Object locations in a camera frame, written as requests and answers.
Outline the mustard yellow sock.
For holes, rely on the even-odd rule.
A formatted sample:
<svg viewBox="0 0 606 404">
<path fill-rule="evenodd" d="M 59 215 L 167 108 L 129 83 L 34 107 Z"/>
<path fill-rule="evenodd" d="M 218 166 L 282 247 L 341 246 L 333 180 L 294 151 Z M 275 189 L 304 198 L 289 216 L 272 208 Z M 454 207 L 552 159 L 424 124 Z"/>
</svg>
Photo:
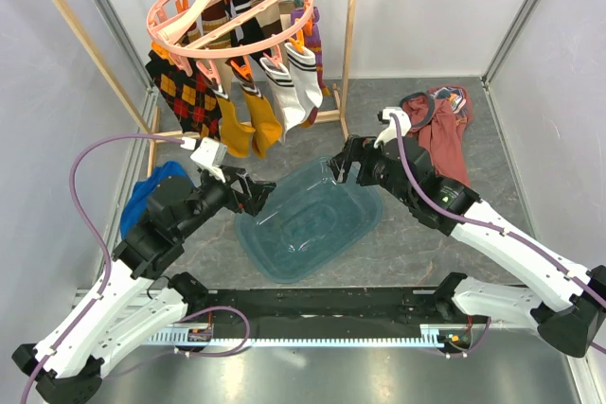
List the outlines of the mustard yellow sock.
<svg viewBox="0 0 606 404">
<path fill-rule="evenodd" d="M 250 145 L 255 129 L 240 123 L 237 118 L 234 103 L 220 83 L 210 83 L 210 88 L 217 99 L 222 113 L 220 136 L 227 146 L 230 155 L 236 158 L 246 158 L 250 154 Z"/>
<path fill-rule="evenodd" d="M 255 130 L 252 139 L 253 152 L 259 159 L 265 159 L 268 149 L 281 138 L 283 127 L 277 120 L 269 100 L 256 85 L 248 60 L 232 58 L 228 63 L 242 89 L 251 125 Z"/>
</svg>

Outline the argyle black red sock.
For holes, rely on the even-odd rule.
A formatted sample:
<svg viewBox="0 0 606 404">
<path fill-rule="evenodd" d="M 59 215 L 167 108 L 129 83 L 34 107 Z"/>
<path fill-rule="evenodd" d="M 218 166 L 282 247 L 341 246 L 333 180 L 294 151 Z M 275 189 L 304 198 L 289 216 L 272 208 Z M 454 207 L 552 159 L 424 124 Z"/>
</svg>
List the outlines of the argyle black red sock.
<svg viewBox="0 0 606 404">
<path fill-rule="evenodd" d="M 189 76 L 153 49 L 148 56 L 145 68 L 181 130 L 219 140 L 221 108 L 214 93 L 206 87 L 202 74 L 194 71 Z"/>
</svg>

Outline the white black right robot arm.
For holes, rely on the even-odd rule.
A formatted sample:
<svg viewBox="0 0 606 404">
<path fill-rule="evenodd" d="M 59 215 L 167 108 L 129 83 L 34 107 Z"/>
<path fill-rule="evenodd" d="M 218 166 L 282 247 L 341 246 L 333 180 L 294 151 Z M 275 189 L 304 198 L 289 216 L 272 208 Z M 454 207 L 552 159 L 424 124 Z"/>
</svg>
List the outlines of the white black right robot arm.
<svg viewBox="0 0 606 404">
<path fill-rule="evenodd" d="M 461 182 L 435 171 L 429 153 L 410 138 L 378 144 L 352 135 L 328 167 L 336 182 L 359 164 L 356 183 L 377 185 L 403 203 L 422 225 L 479 251 L 521 283 L 520 288 L 450 273 L 434 298 L 436 316 L 455 322 L 464 314 L 530 328 L 574 358 L 594 347 L 605 321 L 605 268 L 592 270 L 544 247 L 498 214 Z"/>
</svg>

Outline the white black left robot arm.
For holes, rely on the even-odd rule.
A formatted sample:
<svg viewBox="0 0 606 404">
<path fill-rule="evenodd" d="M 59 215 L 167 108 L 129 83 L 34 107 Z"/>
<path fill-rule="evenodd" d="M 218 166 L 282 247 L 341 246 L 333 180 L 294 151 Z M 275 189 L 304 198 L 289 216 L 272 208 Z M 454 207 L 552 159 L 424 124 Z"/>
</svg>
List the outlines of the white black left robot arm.
<svg viewBox="0 0 606 404">
<path fill-rule="evenodd" d="M 184 253 L 185 240 L 204 223 L 222 209 L 255 216 L 276 189 L 242 168 L 222 171 L 221 179 L 203 171 L 200 185 L 183 175 L 156 185 L 138 222 L 107 253 L 98 283 L 51 334 L 14 351 L 28 389 L 36 389 L 46 403 L 85 403 L 115 365 L 150 336 L 184 319 L 205 317 L 207 288 L 181 272 L 142 308 L 118 318 Z"/>
</svg>

